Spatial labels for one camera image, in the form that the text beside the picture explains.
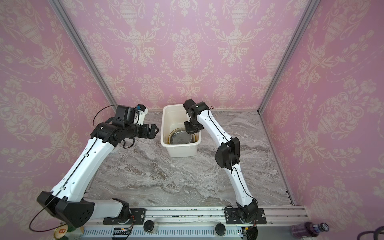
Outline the cream plate bamboo pattern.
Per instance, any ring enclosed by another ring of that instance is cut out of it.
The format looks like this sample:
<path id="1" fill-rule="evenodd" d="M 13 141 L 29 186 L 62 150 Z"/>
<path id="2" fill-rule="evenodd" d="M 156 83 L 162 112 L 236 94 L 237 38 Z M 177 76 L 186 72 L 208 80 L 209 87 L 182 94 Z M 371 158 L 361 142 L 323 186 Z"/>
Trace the cream plate bamboo pattern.
<path id="1" fill-rule="evenodd" d="M 171 134 L 173 134 L 176 130 L 185 130 L 185 128 L 177 128 L 177 129 L 173 130 L 173 131 L 170 133 L 169 137 L 168 137 L 168 143 L 169 143 L 169 144 L 170 144 L 170 137 L 171 137 Z M 191 134 L 191 135 L 193 135 L 193 140 L 192 140 L 192 142 L 191 142 L 190 144 L 192 144 L 192 143 L 196 143 L 196 142 L 198 141 L 198 135 L 197 135 L 197 134 Z"/>

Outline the clear glass plate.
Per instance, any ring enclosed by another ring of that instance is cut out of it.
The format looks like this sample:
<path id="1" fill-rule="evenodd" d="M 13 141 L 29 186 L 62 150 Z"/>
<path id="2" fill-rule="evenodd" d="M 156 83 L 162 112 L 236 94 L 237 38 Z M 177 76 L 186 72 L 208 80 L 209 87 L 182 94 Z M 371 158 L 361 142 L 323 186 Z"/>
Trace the clear glass plate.
<path id="1" fill-rule="evenodd" d="M 184 145 L 189 144 L 193 140 L 193 135 L 187 133 L 185 130 L 176 130 L 170 137 L 171 145 Z"/>

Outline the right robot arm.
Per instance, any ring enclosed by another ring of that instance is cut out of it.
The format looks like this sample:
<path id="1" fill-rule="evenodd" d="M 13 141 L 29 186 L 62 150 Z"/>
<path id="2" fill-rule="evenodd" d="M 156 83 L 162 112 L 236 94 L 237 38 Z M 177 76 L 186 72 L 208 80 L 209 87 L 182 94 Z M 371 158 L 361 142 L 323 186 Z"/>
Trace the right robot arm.
<path id="1" fill-rule="evenodd" d="M 207 130 L 218 147 L 215 153 L 216 163 L 226 171 L 234 189 L 238 216 L 245 223 L 254 222 L 259 206 L 249 191 L 241 170 L 240 140 L 222 128 L 205 102 L 195 103 L 189 99 L 184 102 L 183 107 L 189 116 L 189 120 L 184 122 L 186 132 L 195 134 Z"/>

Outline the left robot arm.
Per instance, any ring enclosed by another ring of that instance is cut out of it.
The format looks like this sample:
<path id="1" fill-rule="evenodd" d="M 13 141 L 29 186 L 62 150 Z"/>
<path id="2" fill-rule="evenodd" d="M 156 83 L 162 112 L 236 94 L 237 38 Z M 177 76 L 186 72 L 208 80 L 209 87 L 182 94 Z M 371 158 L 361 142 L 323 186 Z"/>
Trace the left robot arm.
<path id="1" fill-rule="evenodd" d="M 117 106 L 114 117 L 95 126 L 88 143 L 66 175 L 51 191 L 43 191 L 37 202 L 43 210 L 63 224 L 79 228 L 90 220 L 111 219 L 126 224 L 133 219 L 129 203 L 111 199 L 86 200 L 85 193 L 105 158 L 126 139 L 154 139 L 159 132 L 155 124 L 145 124 L 148 109 Z"/>

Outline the white plastic bin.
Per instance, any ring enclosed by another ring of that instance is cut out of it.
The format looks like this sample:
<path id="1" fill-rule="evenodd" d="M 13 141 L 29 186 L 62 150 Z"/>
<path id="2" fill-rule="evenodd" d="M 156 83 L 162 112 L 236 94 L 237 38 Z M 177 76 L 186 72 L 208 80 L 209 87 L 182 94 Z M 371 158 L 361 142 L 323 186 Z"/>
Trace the white plastic bin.
<path id="1" fill-rule="evenodd" d="M 202 141 L 202 134 L 197 133 L 198 141 L 186 145 L 170 145 L 168 137 L 177 128 L 185 128 L 184 122 L 189 120 L 182 104 L 168 105 L 163 108 L 161 126 L 161 144 L 172 158 L 192 157 L 198 152 L 198 146 Z"/>

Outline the left black knob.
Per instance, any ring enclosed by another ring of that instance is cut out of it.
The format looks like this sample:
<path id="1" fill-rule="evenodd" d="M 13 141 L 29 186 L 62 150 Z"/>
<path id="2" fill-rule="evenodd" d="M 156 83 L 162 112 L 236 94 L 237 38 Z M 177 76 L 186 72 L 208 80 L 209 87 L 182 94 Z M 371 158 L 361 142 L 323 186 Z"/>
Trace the left black knob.
<path id="1" fill-rule="evenodd" d="M 155 230 L 155 222 L 152 220 L 145 221 L 143 229 L 146 233 L 152 233 Z"/>

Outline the black knob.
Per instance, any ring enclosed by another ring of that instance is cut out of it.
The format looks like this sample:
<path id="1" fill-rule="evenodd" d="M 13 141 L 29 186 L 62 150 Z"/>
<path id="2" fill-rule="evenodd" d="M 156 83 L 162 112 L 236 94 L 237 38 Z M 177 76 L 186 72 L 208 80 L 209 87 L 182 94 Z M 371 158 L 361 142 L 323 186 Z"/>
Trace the black knob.
<path id="1" fill-rule="evenodd" d="M 146 233 L 152 233 L 155 230 L 155 222 L 152 220 L 145 221 L 143 229 Z"/>
<path id="2" fill-rule="evenodd" d="M 217 235 L 217 236 L 225 236 L 226 235 L 226 227 L 222 223 L 217 223 L 215 225 L 214 231 L 215 231 L 215 235 Z"/>

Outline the right black knob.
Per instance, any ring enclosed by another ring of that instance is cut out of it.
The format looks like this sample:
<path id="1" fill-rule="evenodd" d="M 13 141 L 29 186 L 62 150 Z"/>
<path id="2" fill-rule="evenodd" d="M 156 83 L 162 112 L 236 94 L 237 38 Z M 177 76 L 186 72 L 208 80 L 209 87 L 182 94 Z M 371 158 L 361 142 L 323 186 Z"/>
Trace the right black knob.
<path id="1" fill-rule="evenodd" d="M 226 235 L 226 227 L 222 223 L 217 223 L 215 225 L 214 231 L 215 231 L 215 235 L 217 235 L 217 236 L 225 236 Z"/>

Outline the green can bottle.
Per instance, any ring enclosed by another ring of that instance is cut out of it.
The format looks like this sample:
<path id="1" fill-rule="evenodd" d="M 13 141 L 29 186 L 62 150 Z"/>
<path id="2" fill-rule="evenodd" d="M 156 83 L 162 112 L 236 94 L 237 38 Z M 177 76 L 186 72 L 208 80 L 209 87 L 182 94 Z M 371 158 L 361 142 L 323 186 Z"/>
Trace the green can bottle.
<path id="1" fill-rule="evenodd" d="M 85 232 L 84 227 L 63 225 L 54 231 L 54 240 L 80 240 Z"/>

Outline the purple water bottle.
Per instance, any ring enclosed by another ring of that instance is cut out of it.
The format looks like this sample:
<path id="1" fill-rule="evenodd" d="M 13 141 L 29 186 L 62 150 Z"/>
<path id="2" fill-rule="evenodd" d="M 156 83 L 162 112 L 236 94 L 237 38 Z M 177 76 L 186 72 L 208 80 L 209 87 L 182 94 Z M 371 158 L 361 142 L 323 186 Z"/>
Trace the purple water bottle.
<path id="1" fill-rule="evenodd" d="M 297 239 L 316 238 L 322 232 L 328 232 L 330 227 L 326 223 L 314 224 L 305 222 L 291 227 L 291 234 Z"/>

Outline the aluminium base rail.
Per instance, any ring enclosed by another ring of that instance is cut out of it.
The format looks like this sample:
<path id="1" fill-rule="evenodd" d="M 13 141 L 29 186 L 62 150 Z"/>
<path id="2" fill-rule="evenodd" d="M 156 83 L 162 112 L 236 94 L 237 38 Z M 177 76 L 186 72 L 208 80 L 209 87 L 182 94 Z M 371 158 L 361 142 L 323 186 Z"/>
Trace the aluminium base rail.
<path id="1" fill-rule="evenodd" d="M 143 207 L 133 208 L 126 225 L 91 220 L 80 240 L 292 240 L 291 227 L 309 221 L 304 207 L 261 207 L 254 222 L 244 224 L 234 208 Z M 146 233 L 145 221 L 155 222 Z M 226 227 L 225 236 L 215 235 L 215 225 Z"/>

